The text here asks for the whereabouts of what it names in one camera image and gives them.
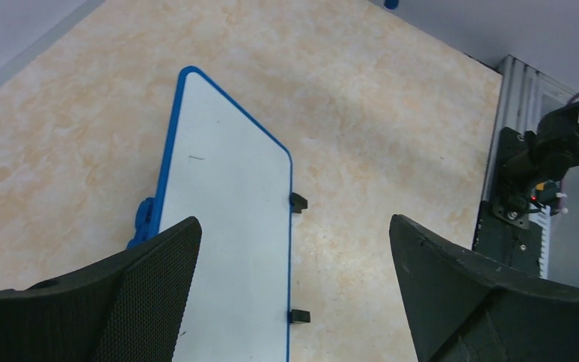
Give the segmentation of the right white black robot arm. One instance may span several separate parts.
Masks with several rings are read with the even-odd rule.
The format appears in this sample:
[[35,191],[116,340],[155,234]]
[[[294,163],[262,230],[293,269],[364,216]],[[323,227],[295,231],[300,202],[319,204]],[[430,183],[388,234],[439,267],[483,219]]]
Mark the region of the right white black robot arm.
[[492,214],[525,228],[528,216],[561,211],[562,181],[579,166],[579,102],[547,113],[536,130],[500,133],[490,201]]

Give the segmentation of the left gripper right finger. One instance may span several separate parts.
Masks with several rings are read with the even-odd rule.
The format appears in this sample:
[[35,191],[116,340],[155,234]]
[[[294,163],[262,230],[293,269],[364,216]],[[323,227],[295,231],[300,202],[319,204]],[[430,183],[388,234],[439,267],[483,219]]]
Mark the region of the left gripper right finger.
[[579,288],[533,277],[393,215],[391,252],[420,361],[579,361]]

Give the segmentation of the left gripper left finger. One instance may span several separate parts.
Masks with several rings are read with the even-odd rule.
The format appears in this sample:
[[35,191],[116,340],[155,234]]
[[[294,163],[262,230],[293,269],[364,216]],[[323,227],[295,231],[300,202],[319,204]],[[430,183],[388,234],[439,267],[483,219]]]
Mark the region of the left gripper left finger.
[[0,290],[0,361],[170,361],[201,245],[189,217],[26,290]]

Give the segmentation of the blue framed whiteboard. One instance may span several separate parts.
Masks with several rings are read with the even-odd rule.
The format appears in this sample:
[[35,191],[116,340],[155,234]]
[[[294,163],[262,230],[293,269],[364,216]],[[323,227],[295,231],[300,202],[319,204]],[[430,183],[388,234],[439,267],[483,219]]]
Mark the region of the blue framed whiteboard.
[[290,152],[196,66],[178,77],[156,193],[138,207],[134,247],[194,216],[200,252],[173,358],[290,356]]

